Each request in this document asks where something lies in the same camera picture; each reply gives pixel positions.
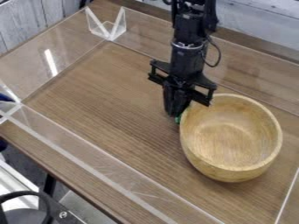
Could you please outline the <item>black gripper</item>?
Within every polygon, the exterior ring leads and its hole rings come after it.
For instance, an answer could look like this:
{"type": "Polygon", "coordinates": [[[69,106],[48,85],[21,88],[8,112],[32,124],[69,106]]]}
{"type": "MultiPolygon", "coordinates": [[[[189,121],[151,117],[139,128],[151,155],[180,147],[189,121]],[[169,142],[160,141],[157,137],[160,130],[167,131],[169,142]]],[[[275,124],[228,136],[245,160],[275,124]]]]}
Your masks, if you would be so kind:
{"type": "Polygon", "coordinates": [[[148,79],[163,86],[163,105],[168,116],[177,116],[191,101],[211,105],[216,84],[204,76],[208,42],[184,45],[172,42],[171,61],[152,59],[148,79]]]}

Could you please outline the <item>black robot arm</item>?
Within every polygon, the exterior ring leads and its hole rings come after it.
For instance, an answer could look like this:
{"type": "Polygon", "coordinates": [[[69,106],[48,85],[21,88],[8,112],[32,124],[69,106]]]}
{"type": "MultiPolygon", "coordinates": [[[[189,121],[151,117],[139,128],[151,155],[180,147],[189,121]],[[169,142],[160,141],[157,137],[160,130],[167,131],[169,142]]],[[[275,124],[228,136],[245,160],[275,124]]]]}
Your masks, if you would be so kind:
{"type": "Polygon", "coordinates": [[[211,105],[217,85],[204,75],[204,66],[215,67],[207,60],[208,46],[219,47],[211,40],[216,31],[216,0],[171,0],[172,55],[171,62],[152,59],[148,79],[163,86],[163,107],[171,117],[177,117],[196,101],[211,105]]]}

